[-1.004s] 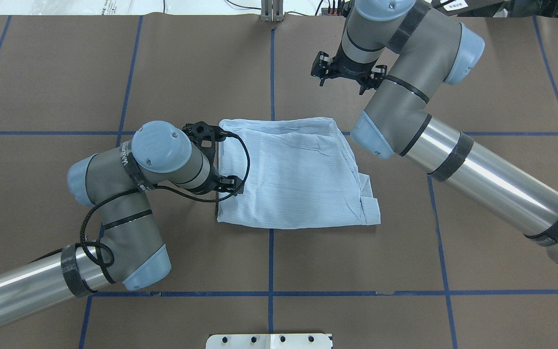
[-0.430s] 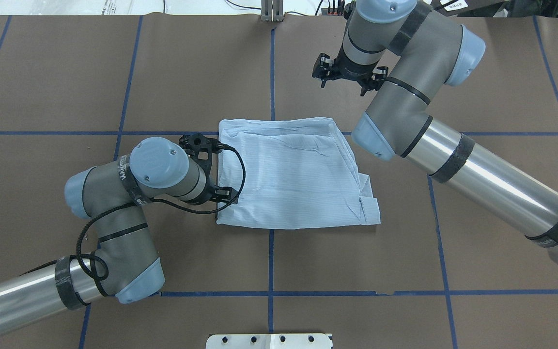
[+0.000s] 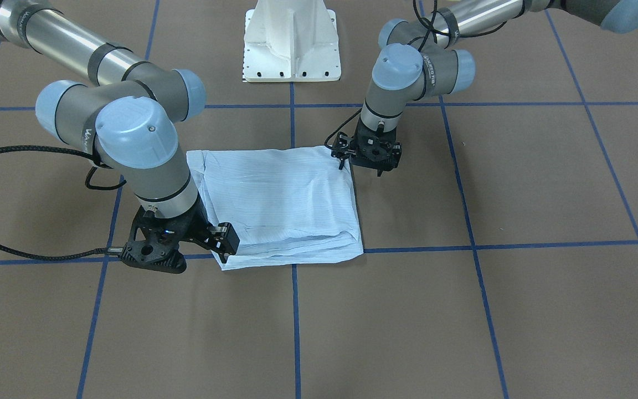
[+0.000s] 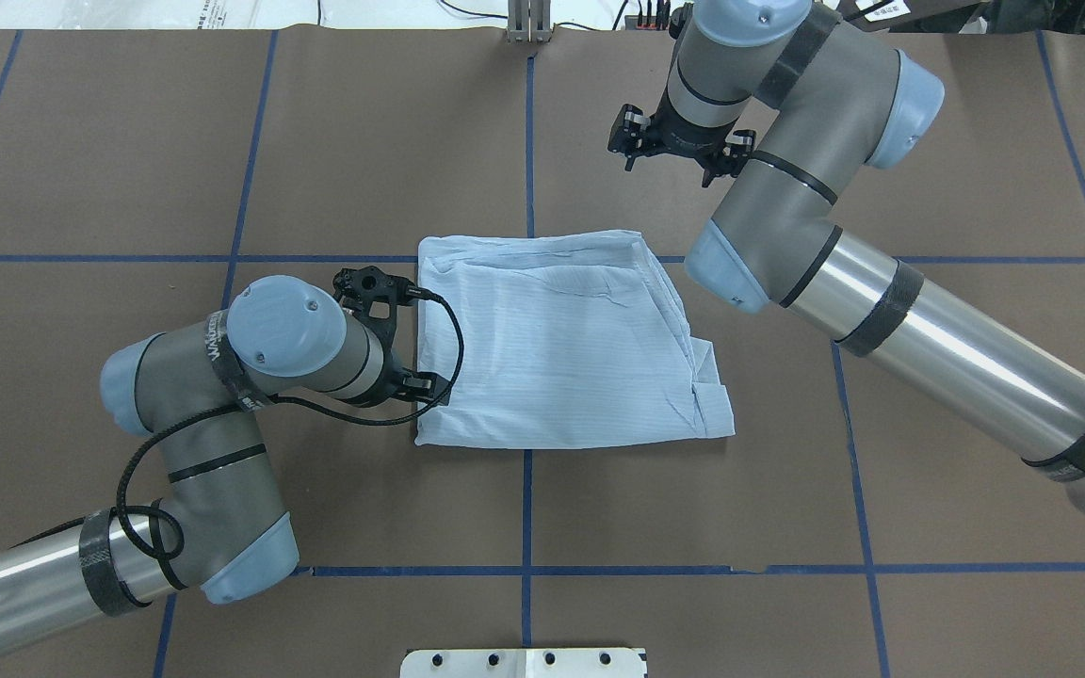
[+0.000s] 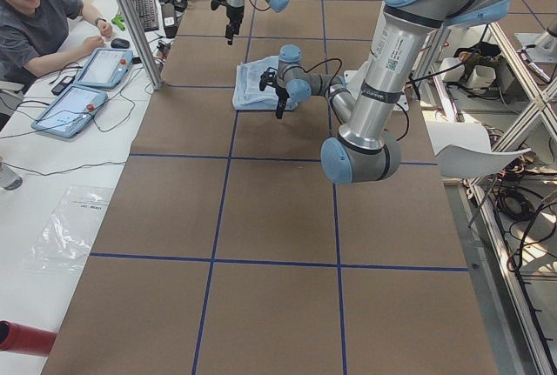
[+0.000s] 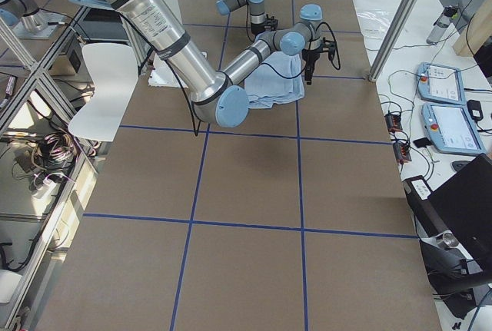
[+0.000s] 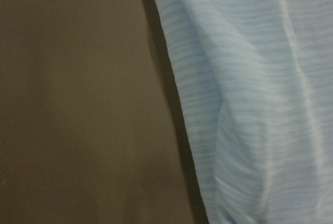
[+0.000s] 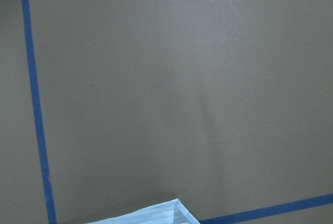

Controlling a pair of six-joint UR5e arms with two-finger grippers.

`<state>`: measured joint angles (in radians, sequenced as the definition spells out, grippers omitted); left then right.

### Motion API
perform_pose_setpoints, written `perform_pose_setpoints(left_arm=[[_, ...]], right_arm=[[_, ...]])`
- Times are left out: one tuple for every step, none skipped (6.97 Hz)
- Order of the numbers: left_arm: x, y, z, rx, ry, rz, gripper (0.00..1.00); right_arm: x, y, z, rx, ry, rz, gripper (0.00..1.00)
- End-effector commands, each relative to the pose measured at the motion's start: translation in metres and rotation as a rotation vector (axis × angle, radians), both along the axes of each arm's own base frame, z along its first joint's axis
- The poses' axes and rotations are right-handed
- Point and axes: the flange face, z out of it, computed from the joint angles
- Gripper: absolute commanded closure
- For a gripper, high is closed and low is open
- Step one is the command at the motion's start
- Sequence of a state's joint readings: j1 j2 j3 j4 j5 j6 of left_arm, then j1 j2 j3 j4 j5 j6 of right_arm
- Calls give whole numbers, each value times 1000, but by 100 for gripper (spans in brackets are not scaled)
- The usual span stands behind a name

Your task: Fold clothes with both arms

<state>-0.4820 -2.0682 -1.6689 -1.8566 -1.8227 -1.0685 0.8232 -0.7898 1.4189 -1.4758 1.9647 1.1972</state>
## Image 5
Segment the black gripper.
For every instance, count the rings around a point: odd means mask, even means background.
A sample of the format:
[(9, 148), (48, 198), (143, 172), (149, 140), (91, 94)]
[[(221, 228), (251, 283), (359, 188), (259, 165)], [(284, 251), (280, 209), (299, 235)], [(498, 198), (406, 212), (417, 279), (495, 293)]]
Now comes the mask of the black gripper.
[(289, 99), (289, 94), (286, 88), (279, 85), (275, 87), (275, 92), (276, 95), (278, 96), (278, 104), (275, 110), (275, 117), (277, 119), (282, 119), (287, 105), (287, 101)]
[(225, 27), (225, 38), (228, 45), (233, 45), (234, 37), (238, 34), (238, 30), (243, 22), (245, 7), (235, 7), (232, 5), (226, 6), (226, 15), (228, 17), (228, 24)]

